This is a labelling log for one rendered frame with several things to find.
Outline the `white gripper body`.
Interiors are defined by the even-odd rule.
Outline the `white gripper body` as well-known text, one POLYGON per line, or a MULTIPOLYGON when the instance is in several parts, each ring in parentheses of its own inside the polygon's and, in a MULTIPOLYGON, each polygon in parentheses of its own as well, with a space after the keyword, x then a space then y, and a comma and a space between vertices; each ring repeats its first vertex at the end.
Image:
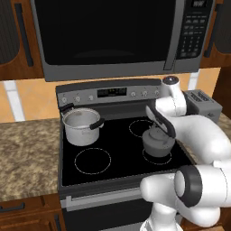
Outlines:
POLYGON ((152 110, 148 106, 145 107, 145 111, 146 111, 146 114, 149 117, 149 119, 151 119, 152 121, 154 121, 154 123, 156 123, 160 128, 165 129, 165 125, 162 124, 157 119, 157 117, 154 115, 154 113, 152 112, 152 110))

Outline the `dark grey kettle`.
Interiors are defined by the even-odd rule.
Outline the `dark grey kettle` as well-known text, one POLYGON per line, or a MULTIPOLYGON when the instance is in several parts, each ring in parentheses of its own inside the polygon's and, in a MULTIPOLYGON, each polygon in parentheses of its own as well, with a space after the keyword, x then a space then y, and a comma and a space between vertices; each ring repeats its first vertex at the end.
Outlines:
POLYGON ((174 138, 155 125, 143 133, 142 139, 146 153, 155 158, 167 156, 175 144, 174 138))

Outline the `black and silver stove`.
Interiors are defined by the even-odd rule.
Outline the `black and silver stove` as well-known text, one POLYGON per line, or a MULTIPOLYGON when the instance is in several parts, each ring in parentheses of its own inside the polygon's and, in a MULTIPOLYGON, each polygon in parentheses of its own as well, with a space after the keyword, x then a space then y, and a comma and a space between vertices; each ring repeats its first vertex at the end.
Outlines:
POLYGON ((162 159, 147 156, 142 134, 152 126, 145 106, 161 89, 158 79, 93 81, 56 87, 58 109, 73 103, 75 108, 96 110, 105 123, 98 139, 91 145, 77 147, 68 142, 65 126, 60 127, 60 163, 58 192, 60 201, 73 198, 139 188, 142 178, 161 173, 174 173, 194 161, 180 143, 162 159), (64 104, 61 99, 67 98, 64 104))

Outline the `grey toaster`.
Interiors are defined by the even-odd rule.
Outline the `grey toaster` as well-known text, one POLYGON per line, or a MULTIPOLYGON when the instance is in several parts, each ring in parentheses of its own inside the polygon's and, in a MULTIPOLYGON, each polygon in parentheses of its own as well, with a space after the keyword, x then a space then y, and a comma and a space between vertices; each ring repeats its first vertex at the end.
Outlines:
POLYGON ((187 116, 201 115, 217 123, 222 106, 200 89, 183 92, 187 103, 187 116))

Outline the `black and silver microwave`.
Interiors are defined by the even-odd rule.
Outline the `black and silver microwave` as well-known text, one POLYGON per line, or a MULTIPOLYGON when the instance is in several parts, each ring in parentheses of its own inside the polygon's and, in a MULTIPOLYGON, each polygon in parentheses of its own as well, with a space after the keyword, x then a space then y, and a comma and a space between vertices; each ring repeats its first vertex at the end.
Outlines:
POLYGON ((48 81, 199 70, 215 0, 185 0, 174 64, 165 70, 176 0, 31 0, 48 81))

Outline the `black oven door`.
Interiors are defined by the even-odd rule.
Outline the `black oven door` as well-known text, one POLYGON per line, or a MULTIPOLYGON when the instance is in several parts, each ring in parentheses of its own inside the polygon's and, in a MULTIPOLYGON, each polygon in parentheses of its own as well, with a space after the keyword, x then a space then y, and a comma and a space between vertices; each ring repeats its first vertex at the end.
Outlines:
POLYGON ((67 231, 140 231, 152 203, 136 199, 81 210, 62 210, 67 231))

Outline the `brown cupboard door dark panel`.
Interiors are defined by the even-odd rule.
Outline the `brown cupboard door dark panel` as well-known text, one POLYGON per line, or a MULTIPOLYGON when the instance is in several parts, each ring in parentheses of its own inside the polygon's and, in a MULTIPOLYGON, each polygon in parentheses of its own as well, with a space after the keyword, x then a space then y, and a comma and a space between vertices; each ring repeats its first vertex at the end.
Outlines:
POLYGON ((30 0, 0 0, 0 80, 42 79, 41 55, 32 17, 30 0), (23 20, 33 66, 27 65, 22 36, 14 5, 23 8, 23 20))
POLYGON ((231 0, 215 0, 201 68, 231 66, 231 0))

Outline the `brown wooden drawer front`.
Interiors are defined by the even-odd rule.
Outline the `brown wooden drawer front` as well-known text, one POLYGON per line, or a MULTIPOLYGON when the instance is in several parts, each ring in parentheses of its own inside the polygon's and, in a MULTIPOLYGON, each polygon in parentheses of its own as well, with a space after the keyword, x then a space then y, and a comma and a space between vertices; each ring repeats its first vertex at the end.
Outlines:
POLYGON ((0 202, 0 206, 2 207, 18 206, 22 202, 25 203, 24 209, 1 213, 0 220, 9 217, 35 215, 37 213, 50 212, 50 211, 61 209, 60 198, 58 194, 49 194, 49 195, 42 195, 38 197, 3 201, 0 202))

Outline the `brown wooden cupboard door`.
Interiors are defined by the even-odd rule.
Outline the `brown wooden cupboard door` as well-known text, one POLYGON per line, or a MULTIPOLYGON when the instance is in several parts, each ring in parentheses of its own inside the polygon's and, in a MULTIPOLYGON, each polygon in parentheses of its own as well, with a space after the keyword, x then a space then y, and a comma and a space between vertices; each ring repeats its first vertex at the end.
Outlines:
POLYGON ((58 231, 52 216, 15 217, 0 221, 0 231, 58 231))

